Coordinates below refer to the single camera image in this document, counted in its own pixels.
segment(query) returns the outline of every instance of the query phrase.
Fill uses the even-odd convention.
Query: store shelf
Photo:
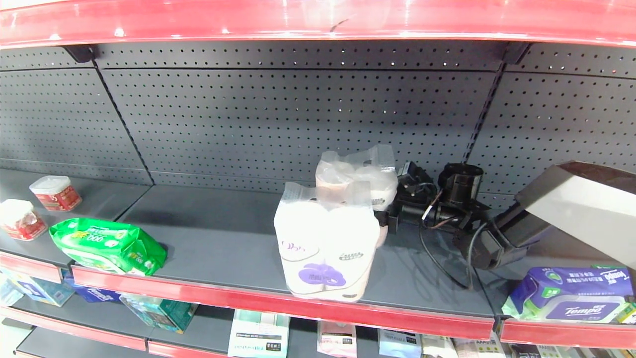
[[[73,295],[63,307],[23,297],[12,307],[0,307],[0,315],[33,326],[51,329],[103,343],[146,350],[152,327],[118,303],[87,303]]]
[[[0,11],[0,45],[461,38],[634,47],[634,18],[629,0],[78,0]]]
[[[72,217],[94,217],[116,220],[128,209],[148,186],[103,182],[101,180],[71,178],[82,203],[72,211],[48,211],[29,190],[29,185],[44,176],[0,169],[0,201],[21,199],[30,201],[49,225]],[[71,259],[60,251],[48,233],[33,241],[20,241],[0,231],[0,266],[44,280],[60,282],[59,267],[66,267]]]
[[[226,357],[234,311],[227,308],[200,306],[183,334],[155,329],[148,340],[148,351],[165,357]],[[377,331],[369,327],[357,327],[357,354],[359,357],[376,358],[378,354]],[[317,322],[293,318],[289,324],[289,349],[287,356],[297,358],[326,358],[316,352]]]
[[[35,328],[15,350],[18,358],[152,358],[146,352]]]
[[[75,280],[209,306],[462,338],[490,336],[494,318],[481,287],[454,286],[421,251],[416,227],[400,227],[399,235],[389,235],[377,250],[358,303],[293,297],[274,235],[279,199],[278,194],[154,186],[121,221],[140,225],[168,246],[165,266],[153,277],[74,267]],[[465,276],[456,256],[447,259],[454,261],[449,265],[454,274]]]
[[[504,318],[501,341],[567,347],[636,348],[636,327],[614,324],[527,322],[506,319],[501,307],[530,268],[541,266],[589,268],[593,264],[620,263],[568,235],[551,237],[530,248],[524,259],[493,271],[478,270],[492,309]]]

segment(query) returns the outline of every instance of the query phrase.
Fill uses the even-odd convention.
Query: green wet wipes package
[[[53,242],[83,266],[117,274],[152,275],[166,251],[141,228],[95,218],[70,218],[51,226]]]

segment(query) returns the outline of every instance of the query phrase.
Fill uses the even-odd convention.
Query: purple wet wipes package
[[[631,294],[624,268],[532,268],[502,310],[518,319],[605,323]]]

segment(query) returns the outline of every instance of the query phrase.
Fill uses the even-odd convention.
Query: red label
[[[70,185],[55,195],[36,194],[36,197],[48,211],[69,211],[81,203],[80,195]]]

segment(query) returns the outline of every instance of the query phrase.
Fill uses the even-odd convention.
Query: blue tissue package
[[[516,319],[608,323],[632,294],[625,268],[531,268],[502,311]]]
[[[75,283],[75,279],[73,279],[73,276],[71,275],[65,276],[64,282],[71,286],[75,290],[75,293],[80,295],[86,302],[120,302],[119,293],[111,290],[96,289],[95,287],[78,285]]]

